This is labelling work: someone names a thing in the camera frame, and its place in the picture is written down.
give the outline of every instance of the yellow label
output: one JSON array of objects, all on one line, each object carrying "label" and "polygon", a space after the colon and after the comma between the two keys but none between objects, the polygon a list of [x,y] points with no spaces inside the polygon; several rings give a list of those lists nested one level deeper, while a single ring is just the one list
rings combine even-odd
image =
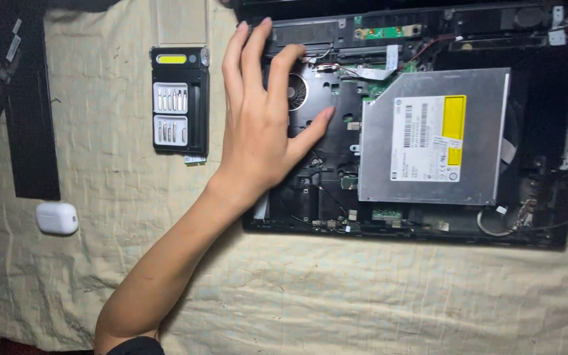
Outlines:
[{"label": "yellow label", "polygon": [[[444,124],[442,135],[457,140],[464,139],[466,119],[466,95],[444,97]],[[448,165],[462,165],[462,150],[448,148]]]},{"label": "yellow label", "polygon": [[157,63],[159,64],[183,64],[187,60],[184,54],[159,54]]}]

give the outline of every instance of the laptop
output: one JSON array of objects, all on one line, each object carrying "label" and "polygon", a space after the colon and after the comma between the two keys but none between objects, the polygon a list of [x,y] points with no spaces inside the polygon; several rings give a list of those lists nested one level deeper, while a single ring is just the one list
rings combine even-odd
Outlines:
[{"label": "laptop", "polygon": [[242,217],[251,232],[562,249],[568,2],[237,0],[289,74],[289,137],[325,137]]}]

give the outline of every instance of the hand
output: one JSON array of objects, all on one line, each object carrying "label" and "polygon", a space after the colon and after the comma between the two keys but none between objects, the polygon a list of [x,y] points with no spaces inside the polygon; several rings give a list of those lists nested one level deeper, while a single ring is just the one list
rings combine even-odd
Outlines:
[{"label": "hand", "polygon": [[327,107],[308,128],[288,138],[288,73],[305,48],[288,45],[272,59],[264,90],[260,57],[271,29],[271,19],[266,18],[247,40],[249,28],[242,22],[223,60],[227,114],[223,157],[215,178],[246,201],[245,208],[282,181],[324,135],[335,111]]}]

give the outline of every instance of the cooling fan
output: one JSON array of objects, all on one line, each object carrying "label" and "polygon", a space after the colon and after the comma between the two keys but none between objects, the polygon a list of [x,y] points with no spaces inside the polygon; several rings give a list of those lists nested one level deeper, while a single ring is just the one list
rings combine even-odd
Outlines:
[{"label": "cooling fan", "polygon": [[308,99],[308,85],[299,74],[288,74],[288,110],[295,111],[302,107]]}]

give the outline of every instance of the beige fabric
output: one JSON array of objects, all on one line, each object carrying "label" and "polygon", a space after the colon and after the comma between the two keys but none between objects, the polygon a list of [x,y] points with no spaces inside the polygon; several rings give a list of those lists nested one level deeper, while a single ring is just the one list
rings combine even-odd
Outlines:
[{"label": "beige fabric", "polygon": [[[39,232],[37,201],[14,197],[2,119],[1,337],[89,348],[103,302],[215,171],[219,67],[235,22],[214,0],[209,8],[211,154],[190,168],[150,142],[148,2],[46,20],[62,199],[81,226],[68,238]],[[201,264],[163,345],[168,354],[568,354],[568,249],[251,235],[235,225]]]}]

